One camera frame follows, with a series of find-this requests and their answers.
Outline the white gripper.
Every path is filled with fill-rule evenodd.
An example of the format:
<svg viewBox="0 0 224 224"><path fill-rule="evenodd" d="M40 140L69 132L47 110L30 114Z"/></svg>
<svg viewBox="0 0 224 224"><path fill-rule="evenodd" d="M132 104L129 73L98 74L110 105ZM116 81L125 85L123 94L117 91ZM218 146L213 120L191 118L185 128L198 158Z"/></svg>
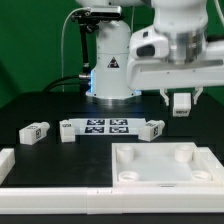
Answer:
<svg viewBox="0 0 224 224"><path fill-rule="evenodd" d="M167 89L193 88L193 102L203 93L202 87L224 85L224 40L209 42L206 51L189 64L162 60L129 58L127 85L133 90L157 90L169 106Z"/></svg>

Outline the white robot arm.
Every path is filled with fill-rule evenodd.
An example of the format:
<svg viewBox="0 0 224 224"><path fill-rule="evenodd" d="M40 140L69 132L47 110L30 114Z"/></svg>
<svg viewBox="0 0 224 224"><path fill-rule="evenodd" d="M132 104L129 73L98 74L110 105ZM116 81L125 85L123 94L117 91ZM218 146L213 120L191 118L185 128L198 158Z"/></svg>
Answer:
<svg viewBox="0 0 224 224"><path fill-rule="evenodd" d="M224 85L224 40L209 42L207 0L76 0L96 24L97 63L86 95L123 101L145 90ZM125 6L155 10L151 26L132 33Z"/></svg>

